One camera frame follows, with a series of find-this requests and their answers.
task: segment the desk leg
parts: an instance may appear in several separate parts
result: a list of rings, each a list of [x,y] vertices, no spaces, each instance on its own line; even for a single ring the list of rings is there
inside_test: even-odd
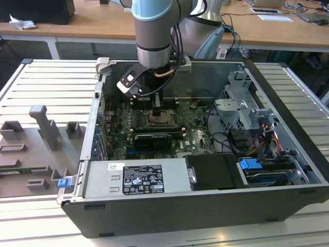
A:
[[[96,44],[95,43],[91,43],[91,46],[92,46],[93,55],[96,56],[97,55]]]
[[[47,37],[45,42],[48,44],[48,48],[51,54],[52,59],[60,59],[60,55],[57,51],[56,47],[56,38],[55,37]]]
[[[230,48],[230,46],[231,46],[230,44],[220,44],[219,47],[217,48],[216,59],[225,59],[226,53]]]

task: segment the floor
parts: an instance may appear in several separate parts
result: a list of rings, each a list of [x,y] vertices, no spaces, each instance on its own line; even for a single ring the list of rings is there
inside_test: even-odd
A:
[[[51,59],[47,44],[35,41],[11,41],[10,47],[17,53],[19,58],[8,46],[3,46],[0,50],[0,87],[8,81],[12,73],[18,67],[22,58]],[[111,58],[137,58],[136,45],[125,44],[96,44],[98,55],[92,53],[92,47],[87,43],[58,43],[58,50],[62,59],[97,59],[98,57]],[[251,56],[254,62],[266,62],[269,51],[256,50]],[[328,54],[321,56],[323,64],[322,70],[312,68],[305,62],[307,52],[300,52],[293,61],[289,63],[290,68],[297,76],[304,81],[312,90],[316,91],[320,84],[329,78]],[[235,59],[241,59],[241,54],[237,54]]]

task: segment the wooden desk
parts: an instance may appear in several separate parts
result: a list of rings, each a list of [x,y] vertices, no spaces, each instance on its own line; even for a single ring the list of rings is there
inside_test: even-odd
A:
[[[53,25],[48,34],[57,37],[136,39],[133,15],[115,4],[75,0],[76,12],[69,25]]]
[[[291,4],[302,3],[311,8],[319,8],[320,5],[314,2],[306,1],[287,1]],[[230,6],[223,6],[221,13],[249,14],[253,13],[250,5],[246,2],[232,1]],[[293,10],[281,8],[281,12],[294,12]],[[309,9],[306,13],[316,12]],[[257,15],[231,15],[235,31],[241,36],[241,47],[251,48],[256,46],[257,49],[276,50],[298,50],[304,48],[329,48],[329,25],[318,26],[308,23],[300,17],[287,14],[287,17],[293,22],[275,22],[263,21]],[[223,20],[230,25],[229,16],[224,16]],[[232,35],[226,33],[223,37],[223,43],[232,42]]]
[[[288,2],[304,3],[313,8],[320,6],[303,0]],[[7,23],[0,23],[0,35],[8,40],[45,41],[53,59],[60,58],[56,42],[136,44],[133,16],[124,12],[121,6],[75,0],[75,7],[75,16],[69,25],[37,23],[36,29],[19,31]],[[252,14],[250,7],[246,2],[232,0],[230,6],[222,7],[221,13]],[[329,52],[329,25],[317,26],[298,16],[287,16],[294,22],[263,21],[257,15],[232,15],[234,28],[241,36],[240,48]],[[224,16],[224,21],[229,24],[229,17]],[[230,33],[224,34],[221,48],[227,49],[232,41]]]

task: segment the white label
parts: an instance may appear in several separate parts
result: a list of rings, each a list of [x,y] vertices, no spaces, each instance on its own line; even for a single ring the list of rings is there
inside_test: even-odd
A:
[[[154,189],[162,189],[163,188],[163,185],[153,185],[153,188]]]
[[[19,171],[4,171],[0,172],[0,175],[13,175],[13,174],[21,174]]]
[[[109,163],[108,164],[108,170],[113,171],[113,170],[123,170],[124,163]]]

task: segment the power supply label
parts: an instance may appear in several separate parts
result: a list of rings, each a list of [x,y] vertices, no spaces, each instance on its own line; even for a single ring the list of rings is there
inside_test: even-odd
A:
[[[164,193],[164,191],[161,165],[123,167],[122,193],[125,195]]]

